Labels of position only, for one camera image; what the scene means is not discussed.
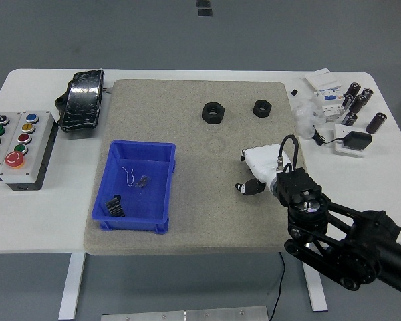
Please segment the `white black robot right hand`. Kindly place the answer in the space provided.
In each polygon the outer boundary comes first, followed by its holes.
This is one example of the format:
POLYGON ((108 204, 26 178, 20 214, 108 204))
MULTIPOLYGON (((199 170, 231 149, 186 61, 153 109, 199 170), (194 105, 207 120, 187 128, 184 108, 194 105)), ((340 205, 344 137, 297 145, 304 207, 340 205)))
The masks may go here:
POLYGON ((293 167, 289 157, 278 144, 243 149, 241 162, 245 162, 253 174, 252 179, 235 185, 242 195, 255 195, 265 189, 275 195, 277 174, 283 172, 284 168, 293 167))

